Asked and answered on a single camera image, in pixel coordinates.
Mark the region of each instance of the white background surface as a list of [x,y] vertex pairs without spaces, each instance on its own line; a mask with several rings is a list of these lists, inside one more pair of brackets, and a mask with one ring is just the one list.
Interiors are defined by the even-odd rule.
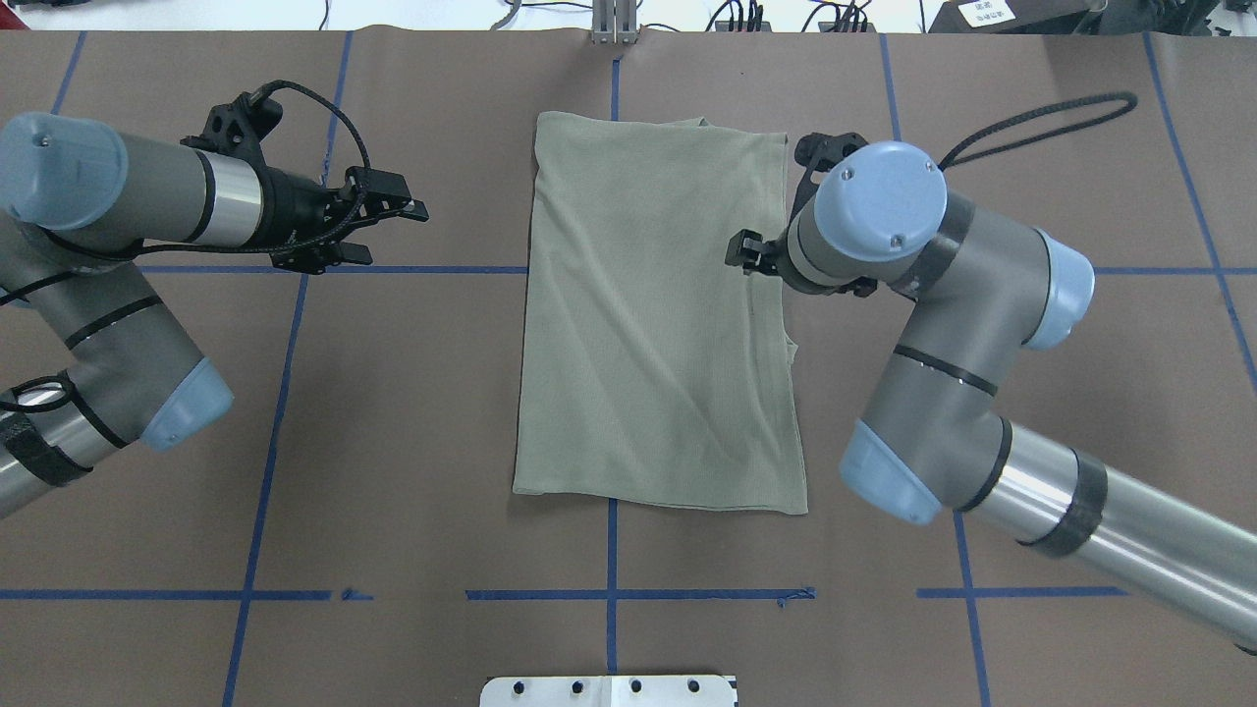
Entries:
[[[943,0],[925,0],[926,25]],[[639,21],[665,23],[686,31],[706,26],[720,0],[644,0]],[[764,19],[773,31],[798,31],[816,5],[808,0],[768,0]],[[332,0],[329,29],[358,29],[388,24],[407,29],[489,29],[507,14],[503,0]],[[1257,35],[1257,18],[1219,9],[1216,26],[1237,35]],[[879,31],[919,33],[916,0],[872,0],[869,18]],[[323,0],[93,0],[87,5],[50,9],[24,5],[18,16],[33,29],[236,30],[317,29]],[[832,10],[817,20],[830,21]],[[523,8],[507,29],[590,26],[590,11],[577,8]],[[817,31],[816,21],[810,31]]]

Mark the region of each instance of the cloth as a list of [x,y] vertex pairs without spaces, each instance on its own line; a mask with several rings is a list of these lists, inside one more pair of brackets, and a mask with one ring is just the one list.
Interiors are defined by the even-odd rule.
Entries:
[[786,136],[542,113],[515,493],[807,512],[782,283]]

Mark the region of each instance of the white bracket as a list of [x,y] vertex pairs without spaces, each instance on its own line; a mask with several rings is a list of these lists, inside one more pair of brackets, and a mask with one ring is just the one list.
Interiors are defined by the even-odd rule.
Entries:
[[494,678],[480,707],[737,707],[729,676]]
[[593,0],[595,44],[636,44],[636,0]]

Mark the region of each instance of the white sticker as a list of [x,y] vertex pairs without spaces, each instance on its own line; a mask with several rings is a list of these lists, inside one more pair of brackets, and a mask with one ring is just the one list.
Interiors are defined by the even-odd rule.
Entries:
[[969,23],[969,26],[997,25],[1017,19],[1017,15],[1008,9],[1008,3],[1004,3],[1004,0],[965,3],[964,5],[959,5],[959,10],[964,15],[964,21]]

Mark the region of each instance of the folded fabric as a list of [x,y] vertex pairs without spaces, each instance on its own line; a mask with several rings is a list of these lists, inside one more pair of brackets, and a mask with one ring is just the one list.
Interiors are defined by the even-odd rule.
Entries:
[[515,493],[807,512],[782,283],[786,136],[537,120]]

